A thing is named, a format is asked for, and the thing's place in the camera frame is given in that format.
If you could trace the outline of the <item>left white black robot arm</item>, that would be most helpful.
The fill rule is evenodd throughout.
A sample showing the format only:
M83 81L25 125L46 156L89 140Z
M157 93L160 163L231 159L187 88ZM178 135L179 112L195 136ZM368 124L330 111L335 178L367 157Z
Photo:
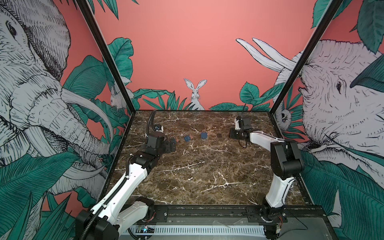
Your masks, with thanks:
M157 166L163 154L176 151L177 140L163 132L152 132L143 147L132 154L126 172L89 211L81 211L75 220L76 240L117 240L138 221L149 222L155 217L154 202L140 197L130 207L124 205L138 185Z

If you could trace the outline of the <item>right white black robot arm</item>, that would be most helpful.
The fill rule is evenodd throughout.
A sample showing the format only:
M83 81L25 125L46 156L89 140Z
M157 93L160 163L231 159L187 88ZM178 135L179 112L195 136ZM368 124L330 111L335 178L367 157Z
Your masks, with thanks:
M244 140L263 147L271 153L273 180L259 214L264 222L279 221L289 188L304 170L300 150L294 141L288 141L254 129L249 118L235 118L235 127L230 129L230 138Z

